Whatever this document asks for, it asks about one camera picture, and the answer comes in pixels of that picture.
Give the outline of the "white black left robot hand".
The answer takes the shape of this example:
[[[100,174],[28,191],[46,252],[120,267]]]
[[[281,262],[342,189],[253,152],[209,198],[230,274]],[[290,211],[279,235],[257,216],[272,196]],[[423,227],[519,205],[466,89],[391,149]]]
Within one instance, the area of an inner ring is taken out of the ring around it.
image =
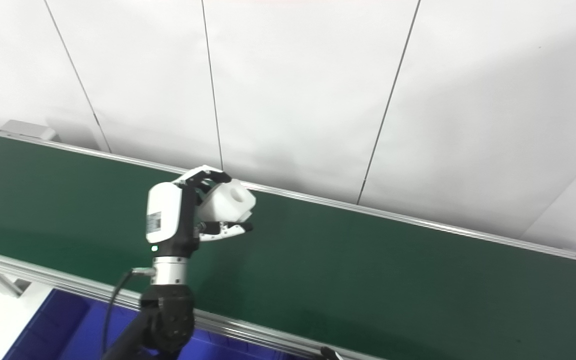
[[[240,180],[202,165],[148,191],[146,240],[154,258],[190,258],[201,242],[253,230],[257,199]]]

